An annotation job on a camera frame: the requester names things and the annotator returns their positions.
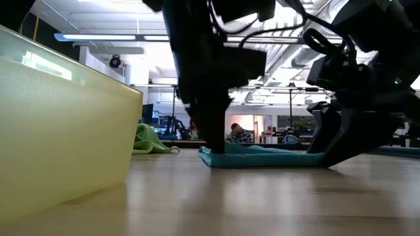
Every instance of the green cloth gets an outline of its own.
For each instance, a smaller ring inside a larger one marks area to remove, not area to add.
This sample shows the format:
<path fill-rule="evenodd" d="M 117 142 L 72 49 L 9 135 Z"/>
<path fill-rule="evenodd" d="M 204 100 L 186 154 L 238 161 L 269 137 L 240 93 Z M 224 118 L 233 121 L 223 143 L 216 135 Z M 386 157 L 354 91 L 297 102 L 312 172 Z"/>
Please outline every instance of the green cloth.
<path fill-rule="evenodd" d="M 173 150 L 179 152 L 177 147 L 166 147 L 160 142 L 158 135 L 146 124 L 138 124 L 136 138 L 133 147 L 133 155 L 149 153 L 170 153 Z"/>

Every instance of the black cable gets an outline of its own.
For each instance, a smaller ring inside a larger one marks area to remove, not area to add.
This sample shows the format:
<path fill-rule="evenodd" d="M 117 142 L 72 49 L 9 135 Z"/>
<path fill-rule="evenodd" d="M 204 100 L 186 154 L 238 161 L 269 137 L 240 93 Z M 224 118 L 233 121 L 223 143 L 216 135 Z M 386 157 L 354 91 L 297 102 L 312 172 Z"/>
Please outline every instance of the black cable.
<path fill-rule="evenodd" d="M 259 30 L 253 33 L 250 33 L 249 35 L 245 36 L 242 40 L 241 43 L 239 44 L 239 48 L 243 48 L 243 46 L 245 45 L 246 41 L 248 39 L 250 39 L 251 37 L 254 37 L 256 35 L 260 35 L 263 33 L 272 33 L 272 32 L 277 32 L 277 31 L 285 31 L 285 30 L 295 30 L 295 29 L 299 29 L 300 27 L 303 27 L 306 24 L 307 19 L 303 18 L 302 23 L 297 24 L 296 26 L 287 26 L 287 27 L 283 27 L 283 28 L 274 28 L 274 29 L 264 29 L 264 30 Z"/>
<path fill-rule="evenodd" d="M 246 25 L 246 26 L 244 26 L 244 27 L 242 27 L 242 28 L 240 28 L 240 29 L 237 29 L 236 31 L 227 31 L 227 30 L 225 30 L 225 29 L 223 29 L 218 23 L 217 23 L 217 19 L 216 19 L 216 15 L 215 15 L 215 11 L 214 11 L 214 8 L 213 8 L 213 3 L 211 2 L 211 1 L 209 1 L 208 2 L 208 7 L 209 7 L 209 13 L 210 13 L 210 16 L 211 16 L 211 19 L 212 19 L 212 21 L 213 21 L 213 27 L 216 29 L 216 31 L 218 32 L 218 33 L 222 33 L 222 34 L 224 34 L 225 36 L 227 36 L 227 35 L 236 35 L 236 34 L 239 34 L 239 33 L 243 33 L 244 31 L 246 31 L 246 30 L 248 30 L 257 20 L 258 20 L 258 18 L 256 18 L 255 20 L 253 20 L 251 23 L 249 23 L 248 25 Z"/>
<path fill-rule="evenodd" d="M 333 53 L 341 53 L 345 47 L 342 43 L 340 46 L 335 46 L 330 43 L 318 30 L 309 28 L 303 34 L 303 41 L 316 52 L 328 55 Z"/>
<path fill-rule="evenodd" d="M 239 44 L 239 48 L 243 48 L 243 46 L 245 45 L 246 41 L 248 39 L 250 39 L 251 37 L 254 37 L 256 35 L 260 35 L 263 33 L 272 33 L 272 32 L 277 32 L 277 31 L 285 31 L 285 30 L 296 30 L 299 29 L 301 27 L 303 27 L 307 22 L 308 22 L 308 17 L 307 17 L 307 13 L 305 11 L 305 8 L 303 7 L 302 3 L 299 0 L 286 0 L 286 3 L 289 4 L 289 6 L 295 10 L 298 14 L 300 14 L 302 16 L 302 23 L 297 24 L 296 26 L 286 26 L 283 28 L 274 28 L 274 29 L 263 29 L 263 30 L 259 30 L 253 33 L 250 33 L 249 35 L 245 36 L 242 40 L 241 43 Z"/>
<path fill-rule="evenodd" d="M 333 25 L 331 25 L 330 23 L 326 22 L 325 20 L 321 20 L 316 16 L 313 16 L 311 14 L 307 14 L 307 17 L 309 20 L 331 30 L 332 32 L 336 33 L 338 36 L 343 38 L 343 41 L 345 42 L 345 44 L 348 47 L 348 58 L 349 58 L 349 63 L 350 64 L 355 64 L 356 63 L 356 56 L 357 56 L 357 51 L 356 51 L 356 47 L 354 46 L 353 40 L 346 35 L 345 33 L 341 33 L 339 32 L 335 27 L 333 27 Z"/>

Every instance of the blue cloth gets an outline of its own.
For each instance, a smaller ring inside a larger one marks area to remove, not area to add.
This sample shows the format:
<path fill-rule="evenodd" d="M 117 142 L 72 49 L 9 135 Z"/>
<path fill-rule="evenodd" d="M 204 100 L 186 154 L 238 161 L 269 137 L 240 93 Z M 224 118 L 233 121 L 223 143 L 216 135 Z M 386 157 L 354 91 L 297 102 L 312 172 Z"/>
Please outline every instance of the blue cloth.
<path fill-rule="evenodd" d="M 323 153 L 307 154 L 233 144 L 225 144 L 224 151 L 224 154 L 214 154 L 210 149 L 202 147 L 198 156 L 207 166 L 216 168 L 320 167 L 319 162 L 324 157 Z"/>

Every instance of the person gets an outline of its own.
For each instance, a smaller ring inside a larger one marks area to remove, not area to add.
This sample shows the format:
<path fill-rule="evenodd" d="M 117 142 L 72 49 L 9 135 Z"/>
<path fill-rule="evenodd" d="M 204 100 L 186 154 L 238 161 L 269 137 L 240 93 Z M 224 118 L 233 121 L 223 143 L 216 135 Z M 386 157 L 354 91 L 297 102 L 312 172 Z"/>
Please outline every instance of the person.
<path fill-rule="evenodd" d="M 191 132 L 191 139 L 199 138 L 197 126 L 192 119 L 190 119 L 190 128 L 188 128 L 188 130 Z"/>
<path fill-rule="evenodd" d="M 254 142 L 251 133 L 244 130 L 239 124 L 233 123 L 230 128 L 232 132 L 226 138 L 227 142 L 235 144 L 252 144 Z"/>

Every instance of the translucent plastic container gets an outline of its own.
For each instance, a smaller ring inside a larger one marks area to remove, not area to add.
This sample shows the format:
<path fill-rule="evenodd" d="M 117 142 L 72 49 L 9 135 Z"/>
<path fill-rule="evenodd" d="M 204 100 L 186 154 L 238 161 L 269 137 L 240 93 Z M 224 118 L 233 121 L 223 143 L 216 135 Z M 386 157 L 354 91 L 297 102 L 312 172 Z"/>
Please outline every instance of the translucent plastic container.
<path fill-rule="evenodd" d="M 0 223 L 127 175 L 142 93 L 0 27 Z"/>

